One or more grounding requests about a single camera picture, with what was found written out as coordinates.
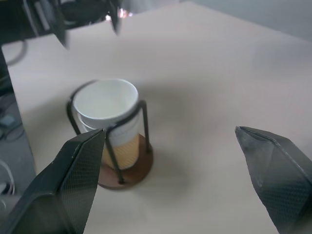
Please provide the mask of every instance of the metal wire cup holder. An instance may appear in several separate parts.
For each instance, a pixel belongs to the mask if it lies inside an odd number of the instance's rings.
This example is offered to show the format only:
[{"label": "metal wire cup holder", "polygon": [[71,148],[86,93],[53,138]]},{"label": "metal wire cup holder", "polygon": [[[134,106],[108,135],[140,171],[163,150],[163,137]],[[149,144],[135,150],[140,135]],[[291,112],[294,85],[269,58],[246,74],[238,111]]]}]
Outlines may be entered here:
[{"label": "metal wire cup holder", "polygon": [[[86,86],[94,82],[96,82],[96,80],[85,83],[82,86],[78,87],[71,94],[66,105],[67,117],[77,135],[81,134],[81,131],[74,118],[73,102],[74,102],[76,94],[80,90],[82,90],[83,88],[85,88]],[[136,117],[137,114],[140,112],[140,110],[142,110],[142,113],[143,113],[145,137],[140,135],[139,157],[138,157],[137,162],[131,168],[122,170],[120,166],[118,165],[118,161],[114,153],[114,149],[109,140],[109,135],[114,129],[128,123],[134,117]],[[100,175],[99,175],[99,182],[98,182],[100,186],[104,188],[108,188],[108,189],[122,189],[122,188],[133,186],[145,178],[145,176],[149,173],[153,164],[153,149],[150,144],[150,138],[149,138],[146,101],[140,100],[136,104],[135,109],[131,112],[129,116],[112,124],[110,127],[106,129],[105,144],[106,144],[107,151],[109,153],[109,157],[112,161],[114,169],[109,168],[107,165],[105,165],[105,163],[102,164]]]}]

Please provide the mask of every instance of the wooden base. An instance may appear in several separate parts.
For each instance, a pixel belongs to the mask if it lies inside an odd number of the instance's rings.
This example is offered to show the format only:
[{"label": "wooden base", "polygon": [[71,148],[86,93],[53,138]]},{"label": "wooden base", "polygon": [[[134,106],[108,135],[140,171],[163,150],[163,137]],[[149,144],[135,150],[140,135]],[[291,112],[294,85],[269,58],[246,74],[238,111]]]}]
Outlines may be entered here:
[{"label": "wooden base", "polygon": [[125,179],[124,184],[119,184],[118,176],[115,170],[106,164],[102,164],[98,177],[99,186],[105,189],[125,189],[138,184],[150,172],[153,164],[153,151],[146,152],[145,137],[140,135],[139,156],[136,163],[125,170],[122,170],[122,176]]}]

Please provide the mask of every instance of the white paper cup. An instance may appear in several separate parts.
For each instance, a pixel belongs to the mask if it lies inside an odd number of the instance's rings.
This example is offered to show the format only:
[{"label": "white paper cup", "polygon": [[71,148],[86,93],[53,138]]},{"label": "white paper cup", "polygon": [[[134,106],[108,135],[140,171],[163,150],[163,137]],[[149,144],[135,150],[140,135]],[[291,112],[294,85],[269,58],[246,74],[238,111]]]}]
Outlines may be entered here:
[{"label": "white paper cup", "polygon": [[[85,131],[107,129],[129,116],[138,102],[135,86],[122,79],[92,83],[75,96],[74,108]],[[110,142],[121,169],[131,167],[138,158],[139,115],[110,133]],[[113,167],[106,146],[103,161]]]}]

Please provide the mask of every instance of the table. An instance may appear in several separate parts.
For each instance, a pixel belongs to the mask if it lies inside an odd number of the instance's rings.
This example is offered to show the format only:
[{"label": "table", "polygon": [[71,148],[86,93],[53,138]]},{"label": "table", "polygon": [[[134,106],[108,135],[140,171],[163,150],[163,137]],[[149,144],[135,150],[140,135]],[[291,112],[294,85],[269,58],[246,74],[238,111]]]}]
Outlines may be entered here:
[{"label": "table", "polygon": [[[37,172],[74,137],[65,103],[92,79],[124,78],[148,103],[155,163],[124,192],[98,188],[86,234],[276,234],[235,126],[290,138],[311,155],[312,44],[184,3],[28,41],[9,68]],[[3,48],[11,59],[20,44]]]}]

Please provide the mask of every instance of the black wire frame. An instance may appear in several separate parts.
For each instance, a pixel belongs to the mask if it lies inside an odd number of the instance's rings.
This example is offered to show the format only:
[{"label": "black wire frame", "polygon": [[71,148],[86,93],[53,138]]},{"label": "black wire frame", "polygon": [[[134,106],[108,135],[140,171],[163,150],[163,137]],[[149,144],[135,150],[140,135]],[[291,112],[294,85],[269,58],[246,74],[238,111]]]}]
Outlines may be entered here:
[{"label": "black wire frame", "polygon": [[[77,135],[81,134],[80,132],[80,129],[75,121],[75,118],[74,118],[74,115],[73,115],[73,102],[74,102],[74,99],[75,99],[75,96],[76,94],[81,90],[83,89],[84,87],[88,86],[89,84],[92,84],[96,82],[96,80],[93,80],[93,81],[90,81],[88,83],[85,83],[83,84],[82,86],[78,87],[70,96],[69,100],[67,101],[67,105],[66,105],[66,113],[67,113],[67,117],[75,131],[75,133]],[[116,171],[116,174],[118,176],[118,182],[119,184],[125,184],[125,180],[124,180],[124,177],[122,175],[122,170],[120,169],[119,165],[118,165],[118,162],[117,162],[117,159],[116,159],[116,156],[115,156],[115,153],[114,153],[114,149],[110,143],[110,140],[109,140],[109,134],[116,128],[128,123],[129,121],[131,121],[139,112],[140,110],[142,110],[143,112],[143,122],[144,122],[144,133],[145,133],[145,150],[146,150],[146,153],[151,153],[152,152],[152,147],[150,145],[150,137],[149,137],[149,129],[148,129],[148,120],[147,120],[147,104],[146,104],[146,101],[144,100],[140,100],[135,109],[131,112],[131,114],[114,123],[113,125],[111,125],[110,127],[108,127],[106,129],[106,138],[105,138],[105,143],[107,145],[107,150],[108,150],[108,153],[110,155],[110,158],[112,160],[112,163],[113,163],[113,166],[114,166],[114,169]]]}]

